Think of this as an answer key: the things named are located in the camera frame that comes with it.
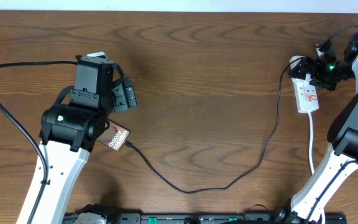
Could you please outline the Samsung Galaxy smartphone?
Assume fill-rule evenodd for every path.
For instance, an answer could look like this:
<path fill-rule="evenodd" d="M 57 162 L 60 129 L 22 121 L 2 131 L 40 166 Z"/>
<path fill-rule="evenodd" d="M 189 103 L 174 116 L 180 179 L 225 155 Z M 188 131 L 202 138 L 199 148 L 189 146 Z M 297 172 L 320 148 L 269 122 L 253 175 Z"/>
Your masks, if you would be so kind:
<path fill-rule="evenodd" d="M 104 133 L 97 138 L 97 142 L 109 147 L 113 151 L 119 152 L 130 133 L 129 129 L 109 119 Z"/>

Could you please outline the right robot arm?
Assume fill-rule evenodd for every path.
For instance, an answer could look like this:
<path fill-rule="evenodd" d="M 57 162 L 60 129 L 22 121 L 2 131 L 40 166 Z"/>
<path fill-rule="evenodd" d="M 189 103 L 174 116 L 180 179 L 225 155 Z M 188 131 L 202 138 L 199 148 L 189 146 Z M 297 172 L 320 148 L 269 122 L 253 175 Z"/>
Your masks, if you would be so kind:
<path fill-rule="evenodd" d="M 318 58 L 294 56 L 289 77 L 293 81 L 298 111 L 316 110 L 317 88 L 333 91 L 337 83 L 356 81 L 356 95 L 333 121 L 327 134 L 328 148 L 305 186 L 295 194 L 276 219 L 282 223 L 323 223 L 325 205 L 342 183 L 358 169 L 358 32 L 338 60 L 327 39 L 316 48 Z"/>

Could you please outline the white power strip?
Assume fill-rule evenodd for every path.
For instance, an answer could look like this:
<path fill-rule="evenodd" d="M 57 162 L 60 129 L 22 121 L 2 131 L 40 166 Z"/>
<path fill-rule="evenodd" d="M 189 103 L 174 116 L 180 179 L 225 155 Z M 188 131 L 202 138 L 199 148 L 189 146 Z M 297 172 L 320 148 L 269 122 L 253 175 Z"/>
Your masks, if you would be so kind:
<path fill-rule="evenodd" d="M 296 105 L 299 113 L 311 114 L 319 109 L 316 87 L 310 85 L 311 75 L 306 73 L 305 79 L 292 78 Z"/>

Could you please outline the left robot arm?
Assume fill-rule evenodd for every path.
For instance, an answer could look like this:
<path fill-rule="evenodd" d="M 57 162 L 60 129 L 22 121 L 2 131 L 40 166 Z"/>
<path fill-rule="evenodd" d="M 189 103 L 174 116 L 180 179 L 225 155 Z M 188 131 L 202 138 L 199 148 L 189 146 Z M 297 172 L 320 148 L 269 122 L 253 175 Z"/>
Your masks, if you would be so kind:
<path fill-rule="evenodd" d="M 119 150 L 111 113 L 137 105 L 129 77 L 104 52 L 77 57 L 74 86 L 61 91 L 41 119 L 36 168 L 18 223 L 61 223 L 75 182 L 96 141 Z"/>

